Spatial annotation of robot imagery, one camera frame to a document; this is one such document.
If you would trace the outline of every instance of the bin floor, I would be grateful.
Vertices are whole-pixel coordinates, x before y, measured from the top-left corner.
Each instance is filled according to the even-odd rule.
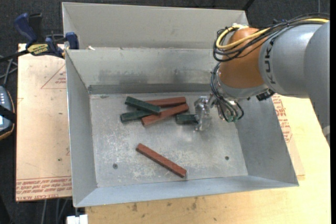
[[[194,113],[194,101],[208,93],[132,94],[140,100],[185,96]],[[122,123],[122,113],[134,111],[125,105],[126,94],[91,95],[90,110],[94,164],[98,187],[194,180],[247,175],[234,123],[211,109],[212,123],[206,131],[194,125],[179,125],[175,118],[144,127],[140,120]],[[180,178],[135,151],[142,143],[187,170]]]

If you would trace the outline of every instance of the yellow cable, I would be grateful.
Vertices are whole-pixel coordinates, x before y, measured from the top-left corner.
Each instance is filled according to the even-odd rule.
[[[321,18],[311,18],[311,19],[304,19],[302,21],[312,21],[312,22],[321,22],[321,23],[327,23],[329,20],[327,19],[321,19]],[[235,46],[247,41],[248,39],[252,39],[252,38],[256,38],[256,37],[259,37],[261,36],[264,32],[266,32],[267,30],[269,30],[270,28],[266,28],[266,29],[263,29],[263,30],[260,30],[260,31],[257,31],[255,32],[254,34],[252,35],[249,35],[247,37],[244,37],[240,40],[237,40],[233,43],[230,43],[230,44],[227,44],[227,45],[221,45],[221,41],[223,39],[223,37],[225,37],[229,32],[231,32],[232,30],[238,30],[238,29],[241,29],[241,28],[246,28],[247,26],[242,26],[242,25],[232,25],[232,27],[230,27],[229,29],[223,31],[220,36],[217,38],[216,40],[216,47],[218,49],[232,49],[234,48]]]

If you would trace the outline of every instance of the green block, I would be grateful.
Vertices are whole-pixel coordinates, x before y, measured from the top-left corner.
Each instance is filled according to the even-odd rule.
[[[125,104],[143,111],[151,112],[151,114],[155,115],[158,115],[160,112],[159,106],[146,103],[130,96],[126,98]]]
[[[176,115],[176,123],[177,124],[191,124],[191,123],[197,123],[197,119],[195,117],[196,115],[184,115],[179,114]]]
[[[134,120],[139,120],[145,116],[152,115],[151,112],[147,111],[134,111],[134,112],[128,112],[120,115],[120,120],[121,122],[127,122],[127,121],[134,121]]]

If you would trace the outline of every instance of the wooden table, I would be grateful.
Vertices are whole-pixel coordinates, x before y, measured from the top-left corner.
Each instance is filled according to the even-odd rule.
[[[16,199],[71,196],[65,63],[26,55],[18,67]],[[304,168],[299,187],[88,207],[89,223],[330,223],[330,148],[309,100],[281,100],[295,141],[289,152]]]

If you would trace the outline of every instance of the blue clamp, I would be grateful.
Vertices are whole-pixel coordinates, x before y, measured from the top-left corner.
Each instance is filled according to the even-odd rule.
[[[41,35],[41,20],[41,14],[30,17],[27,13],[19,15],[15,19],[16,30],[28,39],[26,50],[34,56],[52,55],[64,58],[64,50],[57,45],[56,41],[50,36],[44,38]],[[79,49],[78,38],[74,32],[66,33],[62,40],[65,41],[67,49]]]

